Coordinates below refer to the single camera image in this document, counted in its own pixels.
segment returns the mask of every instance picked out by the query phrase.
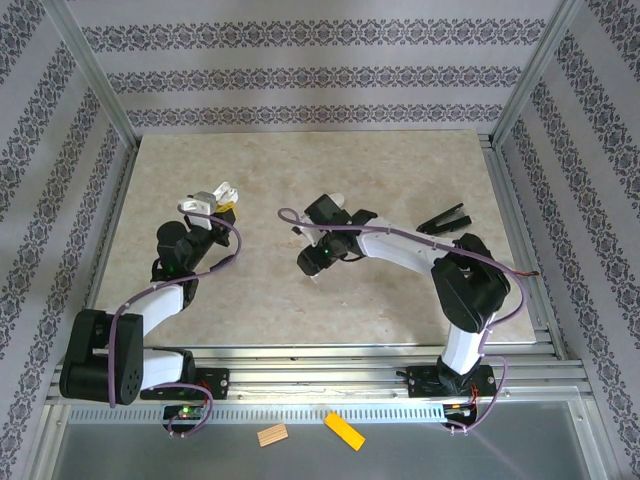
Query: damask pattern stripe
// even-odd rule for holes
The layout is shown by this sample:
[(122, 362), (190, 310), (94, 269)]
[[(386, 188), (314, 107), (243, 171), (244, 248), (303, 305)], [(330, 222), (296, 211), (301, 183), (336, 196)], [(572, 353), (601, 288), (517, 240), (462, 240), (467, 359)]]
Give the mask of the damask pattern stripe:
[(93, 90), (87, 89), (32, 215), (33, 220), (27, 228), (24, 243), (16, 253), (14, 268), (7, 275), (7, 284), (2, 288), (0, 298), (0, 360), (4, 359), (4, 350), (11, 341), (11, 331), (22, 312), (26, 294), (31, 288), (31, 280), (42, 260), (44, 246), (49, 241), (49, 235), (60, 213), (66, 191), (99, 109), (100, 102)]
[(629, 0), (589, 0), (589, 8), (640, 82), (640, 13)]
[(502, 105), (318, 105), (128, 110), (134, 127), (307, 123), (493, 122)]
[[(638, 413), (632, 409), (633, 402), (630, 395), (625, 391), (626, 385), (624, 381), (620, 378), (622, 375), (620, 366), (615, 361), (615, 354), (612, 351), (609, 339), (603, 333), (602, 322), (598, 311), (594, 308), (591, 292), (585, 283), (580, 264), (576, 260), (573, 245), (567, 234), (564, 221), (560, 216), (560, 210), (553, 198), (551, 187), (542, 169), (538, 153), (522, 118), (519, 118), (513, 127), (512, 135), (521, 160), (524, 163), (542, 219), (547, 227), (549, 238), (555, 248), (556, 259), (562, 270), (562, 277), (567, 286), (569, 298), (575, 307), (578, 323), (583, 330), (587, 348), (593, 356), (592, 360), (596, 366), (598, 379), (603, 384), (602, 389), (607, 394), (609, 408), (618, 424), (618, 434), (628, 449), (627, 455), (631, 457), (631, 468), (635, 475), (640, 476), (640, 439), (637, 434), (640, 431), (640, 425), (637, 422)], [(510, 169), (509, 172), (513, 180), (513, 174)], [(522, 205), (519, 195), (518, 201), (520, 202), (521, 210), (524, 212), (524, 205)], [(538, 258), (538, 263), (541, 267), (544, 265), (540, 258)]]
[(580, 153), (544, 82), (536, 85), (531, 93), (531, 100), (544, 124), (553, 151), (558, 156), (569, 189), (600, 257), (600, 264), (605, 269), (611, 291), (615, 293), (618, 307), (622, 310), (622, 318), (636, 339), (636, 348), (640, 349), (640, 287), (635, 283), (634, 275), (629, 273), (631, 267), (618, 245), (618, 237), (609, 222), (607, 212), (602, 207), (598, 192), (591, 186), (589, 172), (583, 165)]
[[(29, 349), (29, 360), (23, 366), (24, 372), (20, 375), (18, 389), (14, 394), (15, 401), (9, 407), (9, 421), (3, 425), (0, 437), (0, 480), (11, 478), (11, 468), (23, 442), (25, 424), (34, 409), (38, 408), (36, 395), (42, 384), (44, 367), (49, 361), (58, 325), (67, 307), (69, 292), (72, 288), (83, 288), (82, 285), (74, 285), (73, 280), (87, 246), (87, 238), (119, 142), (116, 129), (110, 126), (82, 197), (80, 209), (76, 213), (67, 248), (62, 255), (51, 293), (47, 297), (46, 308), (42, 312), (43, 317), (38, 322), (34, 343)], [(122, 176), (118, 180), (118, 188), (121, 185)]]
[(84, 27), (95, 52), (327, 45), (533, 45), (543, 19), (225, 22)]
[(22, 55), (44, 17), (38, 0), (14, 0), (0, 21), (0, 85)]
[(624, 192), (640, 219), (640, 150), (627, 133), (604, 87), (589, 65), (575, 37), (568, 33), (556, 50), (556, 59), (571, 83), (591, 128), (624, 186)]
[(0, 223), (11, 205), (11, 198), (22, 181), (40, 143), (44, 128), (64, 92), (76, 63), (64, 42), (56, 49), (47, 69), (29, 99), (24, 115), (2, 150), (0, 159)]
[(370, 87), (513, 87), (519, 67), (331, 67), (122, 72), (118, 94), (210, 90)]
[(93, 264), (91, 265), (91, 273), (89, 274), (89, 281), (87, 282), (87, 291), (84, 294), (84, 301), (82, 302), (83, 308), (90, 308), (93, 305), (89, 305), (89, 297), (91, 296), (91, 290), (93, 289), (93, 284), (98, 277), (98, 268), (100, 267), (100, 261), (102, 259), (102, 255), (105, 253), (105, 247), (107, 245), (107, 235), (109, 235), (109, 230), (111, 229), (111, 224), (114, 219), (113, 216), (116, 213), (116, 208), (118, 207), (117, 199), (120, 196), (120, 191), (122, 190), (122, 185), (124, 184), (125, 175), (127, 174), (127, 168), (129, 165), (129, 157), (131, 157), (131, 153), (127, 152), (127, 159), (123, 163), (122, 171), (120, 172), (120, 176), (118, 177), (118, 182), (116, 188), (113, 192), (113, 197), (111, 199), (111, 206), (109, 207), (109, 211), (107, 212), (107, 216), (104, 220), (104, 224), (102, 227), (102, 233), (100, 234), (100, 239), (97, 243), (95, 257), (93, 259)]

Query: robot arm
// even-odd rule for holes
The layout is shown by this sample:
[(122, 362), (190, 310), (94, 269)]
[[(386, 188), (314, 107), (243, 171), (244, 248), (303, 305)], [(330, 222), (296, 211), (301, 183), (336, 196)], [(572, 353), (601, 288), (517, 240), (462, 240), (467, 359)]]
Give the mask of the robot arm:
[[(233, 225), (232, 207), (237, 199), (237, 191), (225, 182), (213, 194), (198, 192), (180, 201), (180, 209)], [(76, 316), (60, 377), (64, 397), (107, 402), (108, 355), (115, 356), (116, 402), (122, 405), (135, 400), (140, 390), (163, 383), (194, 382), (191, 352), (143, 348), (143, 338), (151, 330), (190, 305), (198, 287), (194, 269), (211, 246), (229, 246), (229, 229), (221, 224), (188, 215), (185, 223), (189, 230), (175, 221), (158, 229), (158, 259), (151, 269), (151, 287), (118, 318), (114, 351), (107, 349), (109, 331), (120, 306), (106, 311), (86, 309)]]
[[(366, 210), (351, 216), (327, 195), (311, 204), (305, 215), (318, 226), (363, 227), (360, 231), (322, 231), (316, 244), (309, 245), (298, 256), (298, 265), (309, 276), (317, 275), (352, 254), (381, 258), (433, 278), (443, 312), (451, 322), (445, 350), (438, 360), (439, 380), (451, 394), (464, 389), (479, 365), (479, 348), (485, 329), (510, 291), (504, 274), (478, 260), (435, 250), (415, 239), (385, 234), (384, 230), (391, 228), (403, 229)], [(377, 228), (371, 231), (367, 227)], [(475, 235), (465, 234), (459, 240), (448, 241), (420, 232), (410, 233), (414, 238), (492, 258)]]

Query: black clamp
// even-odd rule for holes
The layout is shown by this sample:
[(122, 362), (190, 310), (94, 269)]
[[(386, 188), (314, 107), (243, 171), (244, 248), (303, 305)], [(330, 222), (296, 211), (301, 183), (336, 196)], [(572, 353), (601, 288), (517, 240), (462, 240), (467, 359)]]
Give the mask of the black clamp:
[[(365, 225), (378, 215), (368, 210), (358, 210), (353, 216), (341, 209), (327, 194), (321, 195), (304, 213), (316, 225)], [(300, 234), (300, 229), (293, 229)], [(298, 255), (298, 266), (305, 275), (313, 277), (329, 268), (336, 261), (353, 262), (364, 257), (356, 236), (357, 230), (348, 232), (325, 232), (318, 244), (307, 246)], [(347, 258), (352, 253), (354, 258)]]
[(441, 221), (458, 213), (462, 209), (462, 207), (464, 207), (464, 203), (459, 203), (455, 207), (442, 212), (440, 215), (436, 215), (431, 220), (427, 220), (418, 228), (416, 228), (416, 231), (424, 233), (426, 235), (439, 235), (441, 233), (455, 232), (456, 230), (460, 230), (467, 225), (471, 225), (471, 217), (469, 217), (469, 215), (452, 220), (449, 223), (439, 225)]

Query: aluminum frame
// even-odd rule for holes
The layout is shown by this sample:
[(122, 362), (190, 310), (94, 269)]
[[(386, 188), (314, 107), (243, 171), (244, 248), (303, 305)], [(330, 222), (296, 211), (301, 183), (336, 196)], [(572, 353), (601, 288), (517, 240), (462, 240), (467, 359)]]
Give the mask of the aluminum frame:
[[(362, 346), (362, 347), (227, 347), (193, 349), (198, 366), (225, 366), (230, 369), (229, 399), (225, 409), (242, 412), (255, 406), (270, 406), (269, 410), (286, 412), (295, 406), (349, 406), (366, 404), (397, 405), (399, 410), (416, 409), (442, 399), (409, 399), (407, 386), (395, 371), (410, 364), (435, 363), (441, 347)], [(296, 357), (287, 357), (296, 352)], [(582, 362), (559, 361), (551, 353), (508, 355), (510, 375), (499, 402), (566, 402), (592, 478), (620, 478), (611, 445), (604, 433), (602, 421), (591, 396)], [(496, 378), (502, 369), (495, 367)], [(93, 423), (123, 423), (122, 412), (110, 410), (94, 402), (63, 399), (56, 380), (47, 396), (41, 419), (40, 441), (33, 449), (29, 469), (24, 478), (44, 480), (55, 468), (64, 428), (73, 408), (92, 406), (104, 409), (104, 421)], [(447, 399), (446, 403), (461, 399)], [(489, 401), (480, 399), (481, 403)], [(166, 403), (136, 400), (133, 406), (154, 411)]]
[[(135, 155), (139, 139), (68, 7), (62, 0), (43, 0), (43, 3)], [(500, 146), (580, 4), (580, 0), (562, 1), (505, 106), (493, 135), (478, 136), (514, 260), (523, 269), (535, 269), (536, 258), (522, 214), (516, 207), (515, 193), (505, 169)], [(103, 254), (97, 260), (96, 279), (89, 295), (89, 306), (95, 302), (102, 281), (132, 173), (133, 162), (125, 174), (125, 188), (120, 189), (114, 198), (115, 213), (108, 227)], [(511, 367), (509, 381), (499, 402), (567, 402), (592, 478), (621, 478), (602, 419), (591, 396), (591, 387), (582, 362), (566, 360), (567, 354), (544, 284), (538, 278), (532, 285), (530, 311), (535, 320), (536, 343), (487, 346), (487, 353), (507, 355)], [(188, 348), (194, 352), (198, 365), (230, 368), (229, 399), (225, 404), (242, 409), (247, 405), (257, 404), (280, 405), (283, 408), (286, 405), (326, 404), (329, 400), (344, 404), (397, 402), (400, 407), (429, 402), (428, 399), (409, 399), (406, 386), (399, 383), (400, 379), (395, 371), (408, 365), (435, 363), (443, 347), (290, 345)], [(501, 378), (502, 369), (499, 364), (494, 366), (496, 377)], [(36, 444), (31, 450), (23, 478), (43, 480), (51, 477), (71, 409), (74, 405), (91, 404), (60, 396), (57, 384), (60, 370), (59, 366), (54, 373), (38, 426)], [(160, 402), (140, 400), (134, 402), (134, 405), (151, 408), (156, 408), (159, 404)]]
[(107, 76), (93, 54), (82, 30), (76, 23), (66, 0), (42, 0), (42, 6), (51, 17), (89, 85), (107, 111), (118, 134), (127, 145), (127, 149), (137, 148), (140, 145), (140, 137), (133, 129), (127, 113), (107, 80)]

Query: red wire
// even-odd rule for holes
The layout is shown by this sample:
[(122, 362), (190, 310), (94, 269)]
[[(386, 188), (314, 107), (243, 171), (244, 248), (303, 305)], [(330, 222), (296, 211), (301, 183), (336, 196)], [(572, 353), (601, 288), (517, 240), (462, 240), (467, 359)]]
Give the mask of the red wire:
[[(198, 385), (200, 385), (200, 386), (202, 386), (202, 387), (206, 388), (207, 390), (211, 391), (211, 385), (209, 385), (209, 384), (208, 384), (207, 382), (205, 382), (204, 380), (200, 380), (200, 381), (198, 382)], [(202, 403), (202, 405), (200, 405), (200, 406), (201, 406), (201, 407), (206, 407), (206, 406), (207, 406), (207, 401), (208, 401), (208, 399), (207, 399), (207, 396), (205, 395), (205, 396), (204, 396), (204, 402), (203, 402), (203, 403)]]
[(471, 385), (471, 407), (470, 410), (473, 411), (477, 408), (477, 401), (478, 401), (478, 387), (476, 387), (476, 384), (472, 384)]
[(540, 272), (537, 270), (531, 270), (530, 272), (521, 272), (520, 270), (512, 270), (516, 275), (520, 275), (521, 277), (535, 277), (540, 275)]

